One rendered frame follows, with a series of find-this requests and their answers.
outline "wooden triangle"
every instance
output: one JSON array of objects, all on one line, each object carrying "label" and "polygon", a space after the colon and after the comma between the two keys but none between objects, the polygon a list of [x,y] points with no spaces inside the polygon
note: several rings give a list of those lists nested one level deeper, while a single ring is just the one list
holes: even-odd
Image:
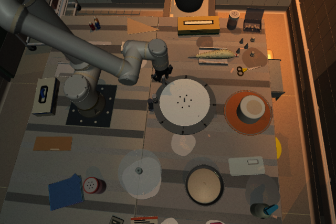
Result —
[{"label": "wooden triangle", "polygon": [[148,31],[159,31],[159,30],[151,26],[145,25],[143,23],[140,23],[138,21],[127,18],[128,34],[140,34],[140,33],[146,33]]}]

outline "tiled floor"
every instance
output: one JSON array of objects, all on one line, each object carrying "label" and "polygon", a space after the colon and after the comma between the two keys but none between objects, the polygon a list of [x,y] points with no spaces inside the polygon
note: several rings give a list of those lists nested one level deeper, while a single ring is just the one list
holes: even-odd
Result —
[{"label": "tiled floor", "polygon": [[[228,12],[218,13],[218,16],[226,18]],[[244,13],[241,13],[240,18],[244,18]],[[286,92],[278,101],[275,102],[273,99],[275,132],[282,145],[278,168],[283,223],[310,223],[299,121],[296,113],[298,94],[291,67],[291,50],[287,43],[289,34],[285,29],[286,15],[266,12],[263,19],[267,47],[274,52],[276,59],[281,59],[283,88]],[[49,52],[48,46],[40,46],[35,52],[25,51],[0,114],[1,205],[31,113],[37,79],[43,76]]]}]

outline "blue cloth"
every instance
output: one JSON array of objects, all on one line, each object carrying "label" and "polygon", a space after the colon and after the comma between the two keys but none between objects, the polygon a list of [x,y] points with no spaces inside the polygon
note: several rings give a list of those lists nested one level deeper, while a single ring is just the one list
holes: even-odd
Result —
[{"label": "blue cloth", "polygon": [[82,179],[76,173],[71,178],[49,185],[50,211],[83,201]]}]

